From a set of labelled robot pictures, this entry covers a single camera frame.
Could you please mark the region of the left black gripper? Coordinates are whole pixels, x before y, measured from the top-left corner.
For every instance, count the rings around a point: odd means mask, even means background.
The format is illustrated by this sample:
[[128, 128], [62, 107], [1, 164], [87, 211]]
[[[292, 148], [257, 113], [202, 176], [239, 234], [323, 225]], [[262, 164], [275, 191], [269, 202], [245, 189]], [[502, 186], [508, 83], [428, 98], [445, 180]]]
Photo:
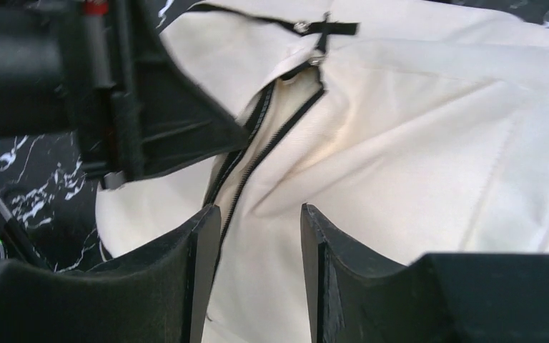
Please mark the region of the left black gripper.
[[0, 138], [73, 132], [88, 177], [122, 170], [106, 1], [0, 1]]

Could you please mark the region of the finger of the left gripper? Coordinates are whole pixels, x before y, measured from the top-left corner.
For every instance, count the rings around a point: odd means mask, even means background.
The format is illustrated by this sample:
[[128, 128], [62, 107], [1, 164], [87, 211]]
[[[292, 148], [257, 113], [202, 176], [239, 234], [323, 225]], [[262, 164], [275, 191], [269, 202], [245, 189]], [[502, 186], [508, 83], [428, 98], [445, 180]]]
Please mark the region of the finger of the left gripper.
[[168, 55], [158, 37], [155, 5], [122, 3], [122, 72], [130, 103], [122, 116], [122, 166], [129, 181], [236, 151], [248, 137]]

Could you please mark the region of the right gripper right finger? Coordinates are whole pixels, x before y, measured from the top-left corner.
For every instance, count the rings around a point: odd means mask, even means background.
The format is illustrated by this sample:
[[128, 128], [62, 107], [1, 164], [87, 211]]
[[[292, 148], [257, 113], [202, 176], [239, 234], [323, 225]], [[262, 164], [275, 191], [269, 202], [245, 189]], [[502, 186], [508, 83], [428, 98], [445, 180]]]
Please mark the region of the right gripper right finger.
[[301, 213], [313, 342], [549, 342], [549, 254], [429, 253], [409, 266]]

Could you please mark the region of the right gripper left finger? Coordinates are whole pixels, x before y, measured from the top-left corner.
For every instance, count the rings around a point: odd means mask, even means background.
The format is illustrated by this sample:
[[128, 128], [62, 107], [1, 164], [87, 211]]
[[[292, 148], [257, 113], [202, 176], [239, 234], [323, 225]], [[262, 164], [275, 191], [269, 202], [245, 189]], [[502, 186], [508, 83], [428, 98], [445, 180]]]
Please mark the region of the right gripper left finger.
[[220, 222], [210, 205], [87, 272], [0, 260], [0, 342], [200, 342]]

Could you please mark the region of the beige backpack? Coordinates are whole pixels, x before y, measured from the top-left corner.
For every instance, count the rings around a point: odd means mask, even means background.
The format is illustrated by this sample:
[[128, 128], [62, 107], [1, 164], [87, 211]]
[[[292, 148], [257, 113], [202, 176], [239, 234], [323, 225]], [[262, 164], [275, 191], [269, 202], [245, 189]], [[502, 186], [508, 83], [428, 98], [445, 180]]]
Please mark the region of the beige backpack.
[[113, 257], [222, 212], [205, 342], [308, 342], [300, 211], [408, 264], [549, 253], [549, 27], [434, 1], [163, 1], [168, 55], [249, 145], [97, 193]]

